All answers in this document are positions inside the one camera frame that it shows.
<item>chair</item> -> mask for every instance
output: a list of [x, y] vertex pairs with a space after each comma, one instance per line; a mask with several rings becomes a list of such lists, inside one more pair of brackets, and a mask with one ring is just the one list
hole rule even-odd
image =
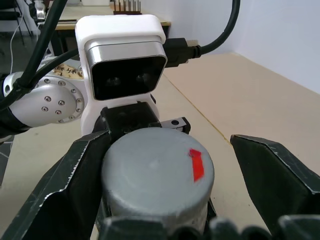
[[[7, 9], [13, 9], [13, 11], [0, 11], [0, 21], [16, 21], [19, 25], [19, 18], [22, 17], [21, 8], [17, 2], [17, 0], [1, 0], [0, 1], [0, 10], [7, 10]], [[29, 30], [29, 27], [26, 23], [26, 20], [24, 17], [22, 17], [22, 20], [26, 26], [26, 29], [30, 35], [30, 37], [33, 35], [32, 32]], [[21, 32], [21, 28], [19, 26], [19, 32], [22, 40], [22, 44], [25, 45], [24, 37]]]

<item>black cable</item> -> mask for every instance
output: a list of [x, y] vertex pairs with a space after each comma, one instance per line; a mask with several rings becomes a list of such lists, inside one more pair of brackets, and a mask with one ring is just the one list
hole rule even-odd
[[33, 86], [30, 85], [34, 75], [46, 53], [49, 42], [54, 34], [60, 16], [65, 8], [67, 0], [55, 0], [47, 15], [40, 37], [36, 42], [32, 56], [26, 66], [22, 76], [18, 78], [13, 84], [12, 91], [7, 97], [0, 101], [0, 111], [8, 108], [16, 100], [21, 98], [24, 94], [29, 93]]
[[[31, 88], [34, 89], [37, 83], [39, 82], [39, 80], [43, 78], [47, 73], [49, 73], [52, 69], [64, 63], [65, 61], [69, 60], [70, 58], [77, 56], [78, 54], [79, 54], [78, 49], [67, 51], [61, 54], [60, 56], [57, 56], [56, 58], [54, 58], [43, 67], [41, 67], [32, 78], [32, 81], [30, 83], [30, 85], [32, 86]], [[0, 111], [7, 108], [3, 106], [10, 106], [16, 100], [22, 98], [26, 94], [28, 89], [29, 88], [25, 90], [21, 88], [17, 88], [16, 90], [13, 89], [5, 98], [1, 100]]]
[[223, 33], [216, 40], [209, 43], [208, 45], [201, 46], [200, 55], [212, 52], [213, 50], [220, 47], [227, 40], [227, 38], [230, 36], [231, 32], [233, 31], [236, 25], [238, 15], [239, 15], [239, 10], [240, 10], [240, 0], [232, 0], [231, 15]]
[[74, 49], [74, 50], [70, 50], [65, 52], [64, 54], [54, 58], [53, 60], [51, 60], [50, 62], [48, 62], [46, 65], [44, 65], [43, 67], [41, 67], [36, 74], [34, 75], [33, 79], [32, 79], [32, 86], [36, 86], [36, 84], [39, 82], [40, 79], [42, 79], [47, 73], [49, 73], [52, 69], [54, 69], [55, 67], [59, 66], [60, 64], [64, 63], [65, 61], [67, 61], [70, 58], [75, 57], [76, 55], [78, 55], [78, 49]]
[[67, 0], [54, 0], [48, 15], [45, 19], [40, 37], [36, 42], [32, 56], [26, 66], [22, 76], [17, 81], [25, 88], [29, 87], [45, 53], [49, 42], [54, 34], [60, 16], [65, 8]]

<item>cylindrical object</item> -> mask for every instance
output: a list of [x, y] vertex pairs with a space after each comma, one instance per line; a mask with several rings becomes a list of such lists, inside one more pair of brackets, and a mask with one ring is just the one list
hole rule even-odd
[[203, 232], [214, 166], [193, 137], [159, 127], [133, 131], [112, 144], [101, 174], [113, 216], [151, 217], [169, 234], [182, 226]]

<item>white wall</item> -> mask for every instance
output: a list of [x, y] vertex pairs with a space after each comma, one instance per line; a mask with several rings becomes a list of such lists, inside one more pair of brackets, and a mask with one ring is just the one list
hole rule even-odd
[[[26, 21], [26, 24], [28, 25], [29, 29], [31, 31], [36, 31], [37, 30], [37, 26], [34, 22], [34, 20], [31, 18], [30, 13], [29, 13], [29, 7], [27, 6], [27, 4], [23, 1], [23, 0], [17, 0], [21, 11], [23, 11], [24, 9], [24, 19]], [[18, 24], [17, 21], [0, 21], [0, 32], [14, 32], [15, 29], [17, 28]], [[25, 23], [22, 21], [21, 25], [21, 31], [27, 31], [26, 25]]]
[[[223, 31], [232, 0], [141, 0], [172, 21], [170, 37], [205, 45]], [[236, 27], [215, 53], [237, 52], [320, 93], [320, 0], [241, 0]]]
[[[215, 53], [233, 52], [241, 43], [247, 15], [253, 0], [242, 0], [234, 32]], [[206, 45], [225, 29], [230, 17], [232, 0], [141, 0], [141, 7], [171, 21], [170, 38], [199, 40]]]
[[255, 0], [236, 51], [320, 94], [319, 10], [320, 0]]

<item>table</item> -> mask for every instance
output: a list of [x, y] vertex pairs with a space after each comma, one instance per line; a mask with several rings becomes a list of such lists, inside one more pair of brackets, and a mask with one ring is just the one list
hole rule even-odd
[[[145, 10], [141, 10], [142, 14], [152, 14]], [[66, 38], [75, 37], [75, 26], [79, 19], [92, 15], [113, 15], [112, 6], [66, 6], [62, 12], [59, 23], [55, 28], [55, 32], [51, 39], [51, 44], [55, 56], [68, 51]], [[158, 17], [164, 34], [168, 36], [171, 22]]]
[[320, 175], [320, 95], [235, 54], [206, 55], [164, 74], [227, 140], [279, 142]]
[[[161, 121], [186, 117], [191, 124], [190, 135], [208, 150], [215, 169], [211, 199], [217, 214], [231, 219], [239, 229], [252, 224], [266, 228], [249, 197], [230, 143], [165, 76], [162, 76], [152, 95], [156, 99]], [[80, 121], [77, 120], [32, 128], [15, 137], [0, 188], [0, 236], [43, 174], [80, 135]]]

